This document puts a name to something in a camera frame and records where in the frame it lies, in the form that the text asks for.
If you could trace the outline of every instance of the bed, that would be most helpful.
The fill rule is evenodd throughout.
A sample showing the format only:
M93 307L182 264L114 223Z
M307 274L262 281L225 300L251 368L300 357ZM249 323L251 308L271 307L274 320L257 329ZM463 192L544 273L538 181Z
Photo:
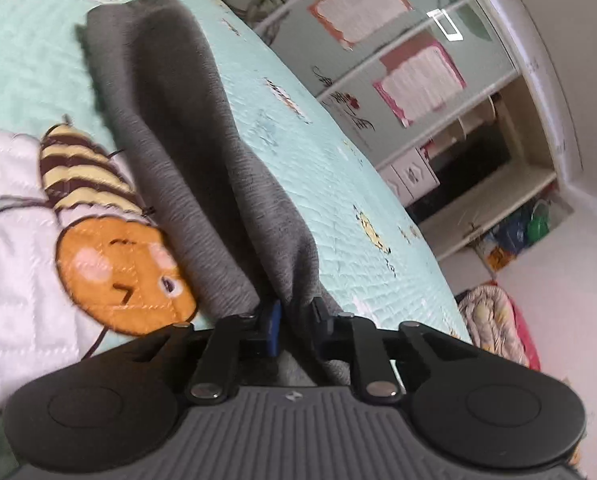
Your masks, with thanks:
M0 0L0 132L40 139L67 114L93 142L115 152L98 112L79 26L101 2L123 1ZM469 341L420 231L327 111L221 0L181 1L208 38L240 135L309 226L321 282L340 306L381 328L416 319ZM11 197L0 194L0 210L11 207ZM0 251L7 247L0 243ZM36 263L32 255L21 268ZM202 316L195 324L207 326ZM31 330L29 348L0 338L0 352L34 352L46 331L34 324ZM97 351L125 340L108 332ZM0 477L15 463L0 429Z

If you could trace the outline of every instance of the gray fabric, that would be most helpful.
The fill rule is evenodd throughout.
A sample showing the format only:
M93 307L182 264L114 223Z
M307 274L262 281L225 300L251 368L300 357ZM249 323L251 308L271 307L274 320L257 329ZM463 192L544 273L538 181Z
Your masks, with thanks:
M301 341L294 355L306 352L307 307L322 290L317 248L240 139L198 23L178 0L135 0L91 10L84 41L110 129L200 308L218 319L278 297ZM277 364L278 382L310 383L291 356Z

